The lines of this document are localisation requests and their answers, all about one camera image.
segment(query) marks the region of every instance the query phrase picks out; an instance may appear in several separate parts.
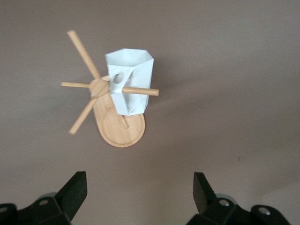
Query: screw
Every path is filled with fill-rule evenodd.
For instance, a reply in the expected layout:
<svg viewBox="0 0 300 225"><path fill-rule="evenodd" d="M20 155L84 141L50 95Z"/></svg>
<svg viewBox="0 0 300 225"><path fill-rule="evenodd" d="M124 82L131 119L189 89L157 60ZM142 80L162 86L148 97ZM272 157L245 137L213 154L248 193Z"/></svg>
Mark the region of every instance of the screw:
<svg viewBox="0 0 300 225"><path fill-rule="evenodd" d="M264 215L267 215L267 216L269 216L269 215L271 214L271 212L270 212L267 208L265 208L265 207L260 207L260 208L258 209L258 211L259 211L260 213L264 214Z"/></svg>
<svg viewBox="0 0 300 225"><path fill-rule="evenodd" d="M48 204L48 200L47 200L47 199L41 200L41 201L39 202L39 205L46 205L46 204Z"/></svg>
<svg viewBox="0 0 300 225"><path fill-rule="evenodd" d="M6 210L8 210L8 207L2 207L0 208L0 213L5 212Z"/></svg>
<svg viewBox="0 0 300 225"><path fill-rule="evenodd" d="M220 203L221 205L223 205L223 206L226 206L226 207L229 206L229 202L226 201L225 199L220 200L219 203Z"/></svg>

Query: wooden dowel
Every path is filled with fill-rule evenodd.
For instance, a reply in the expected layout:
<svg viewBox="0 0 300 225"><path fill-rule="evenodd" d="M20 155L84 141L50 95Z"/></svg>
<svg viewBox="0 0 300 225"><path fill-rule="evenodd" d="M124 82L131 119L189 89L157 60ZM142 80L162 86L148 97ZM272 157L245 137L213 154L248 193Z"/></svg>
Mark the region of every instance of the wooden dowel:
<svg viewBox="0 0 300 225"><path fill-rule="evenodd" d="M97 102L97 100L98 100L98 97L93 97L89 101L89 103L84 108L83 112L80 114L80 116L78 117L78 119L75 121L74 125L71 127L71 129L69 131L70 134L74 135L77 132L78 128L82 125L83 121L88 116L88 114L90 113L90 111L94 107L94 105Z"/></svg>
<svg viewBox="0 0 300 225"><path fill-rule="evenodd" d="M86 64L86 66L92 73L93 77L95 79L100 79L101 78L100 73L98 72L97 68L95 67L89 54L85 50L85 48L84 48L83 44L81 43L79 37L77 36L76 32L74 30L70 30L67 32L67 34L69 35L70 39L72 40L73 44L75 45L76 49L78 50L81 58L83 59L83 61Z"/></svg>
<svg viewBox="0 0 300 225"><path fill-rule="evenodd" d="M150 88L131 88L131 87L124 87L122 89L123 93L129 94L141 94L141 95L152 95L158 96L159 90L158 89L150 89Z"/></svg>
<svg viewBox="0 0 300 225"><path fill-rule="evenodd" d="M89 88L89 83L61 82L62 87Z"/></svg>

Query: silver bolt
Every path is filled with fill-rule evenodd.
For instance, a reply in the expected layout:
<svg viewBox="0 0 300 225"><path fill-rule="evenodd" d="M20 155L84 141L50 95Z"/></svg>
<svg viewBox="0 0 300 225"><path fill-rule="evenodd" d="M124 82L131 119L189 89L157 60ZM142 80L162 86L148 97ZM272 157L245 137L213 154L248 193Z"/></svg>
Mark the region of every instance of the silver bolt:
<svg viewBox="0 0 300 225"><path fill-rule="evenodd" d="M41 201L39 202L39 205L46 205L46 204L48 204L48 200L47 200L47 199L41 200Z"/></svg>
<svg viewBox="0 0 300 225"><path fill-rule="evenodd" d="M219 203L223 206L229 206L229 202L226 201L225 199L220 200Z"/></svg>
<svg viewBox="0 0 300 225"><path fill-rule="evenodd" d="M8 210L8 207L2 207L0 208L0 213L5 212L6 210Z"/></svg>
<svg viewBox="0 0 300 225"><path fill-rule="evenodd" d="M267 216L269 216L269 215L271 214L271 212L270 212L268 209L266 209L265 207L260 207L260 208L258 209L258 211L259 211L260 213L264 214L264 215L267 215Z"/></svg>

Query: gray background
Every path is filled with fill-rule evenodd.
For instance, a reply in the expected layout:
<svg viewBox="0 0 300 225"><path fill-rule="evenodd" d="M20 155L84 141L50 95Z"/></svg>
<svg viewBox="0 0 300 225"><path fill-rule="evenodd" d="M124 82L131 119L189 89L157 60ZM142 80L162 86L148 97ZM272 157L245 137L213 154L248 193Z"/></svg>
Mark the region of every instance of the gray background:
<svg viewBox="0 0 300 225"><path fill-rule="evenodd" d="M92 80L66 32L102 75L105 54L153 56L146 131L119 149L93 113L68 130ZM300 2L0 1L0 202L21 209L86 171L80 224L185 224L193 173L250 210L300 220Z"/></svg>

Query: wooden base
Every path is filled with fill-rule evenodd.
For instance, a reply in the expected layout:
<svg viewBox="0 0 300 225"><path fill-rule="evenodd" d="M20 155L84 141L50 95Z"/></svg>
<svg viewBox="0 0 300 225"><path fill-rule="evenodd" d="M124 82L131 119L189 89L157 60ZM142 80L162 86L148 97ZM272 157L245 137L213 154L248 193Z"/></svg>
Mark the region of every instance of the wooden base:
<svg viewBox="0 0 300 225"><path fill-rule="evenodd" d="M98 98L94 105L94 114L101 136L112 146L121 148L131 146L144 134L144 115L117 114L109 93Z"/></svg>

